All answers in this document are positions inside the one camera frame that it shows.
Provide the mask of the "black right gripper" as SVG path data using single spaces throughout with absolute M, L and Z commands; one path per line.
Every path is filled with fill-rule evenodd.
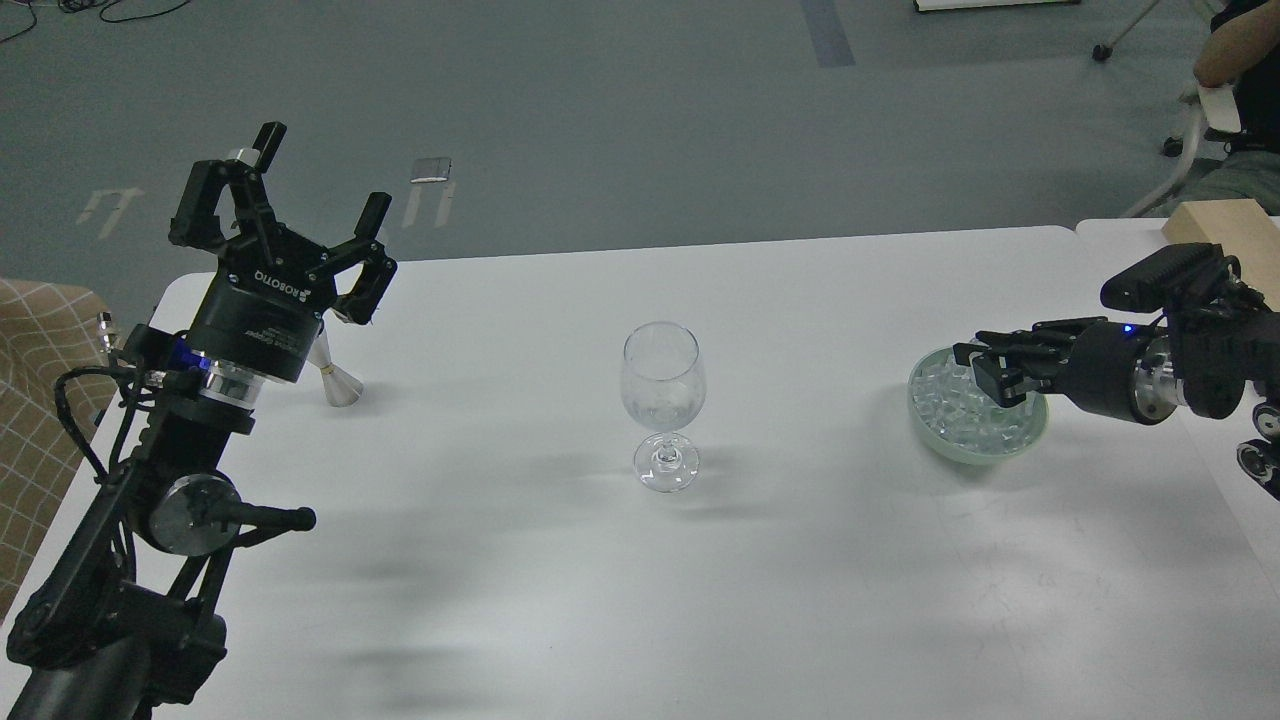
M 1171 416 L 1158 388 L 1171 368 L 1169 341 L 1138 325 L 1082 316 L 1037 322 L 1030 329 L 978 331 L 955 343 L 977 387 L 1000 407 L 1030 395 L 1062 395 L 1084 413 L 1155 425 Z

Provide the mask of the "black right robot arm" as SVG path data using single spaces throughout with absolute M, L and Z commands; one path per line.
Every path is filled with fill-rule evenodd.
M 1257 437 L 1238 445 L 1236 464 L 1277 497 L 1279 316 L 1243 281 L 1239 259 L 1217 243 L 1170 245 L 1110 278 L 1100 301 L 1151 322 L 1083 316 L 980 331 L 952 357 L 1000 407 L 1061 395 L 1084 413 L 1146 427 L 1179 407 L 1222 420 L 1253 387 Z

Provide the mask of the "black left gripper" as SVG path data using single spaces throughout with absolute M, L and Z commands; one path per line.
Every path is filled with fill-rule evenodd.
M 398 265 L 378 238 L 392 205 L 389 193 L 370 193 L 353 237 L 334 249 L 296 232 L 282 236 L 264 177 L 285 132 L 282 122 L 265 123 L 250 147 L 195 163 L 168 240 L 219 258 L 187 345 L 211 360 L 296 382 L 323 324 L 321 314 L 329 307 L 344 323 L 367 325 Z M 224 193 L 230 195 L 238 229 L 233 237 L 225 236 L 218 215 Z M 353 268 L 358 268 L 355 283 L 337 293 L 337 277 Z

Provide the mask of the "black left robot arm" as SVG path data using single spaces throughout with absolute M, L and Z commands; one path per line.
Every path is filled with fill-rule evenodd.
M 367 197 L 351 240 L 326 247 L 276 218 L 264 178 L 285 127 L 193 164 L 169 240 L 218 259 L 189 327 L 140 324 L 102 366 L 61 373 L 58 418 L 96 495 L 45 583 L 17 614 L 6 656 L 27 666 L 13 719 L 148 719 L 187 705 L 227 656 L 216 606 L 237 550 L 312 530 L 314 510 L 241 498 L 219 469 L 247 436 L 264 383 L 320 372 L 344 407 L 364 386 L 335 365 L 324 318 L 367 324 L 397 270 Z

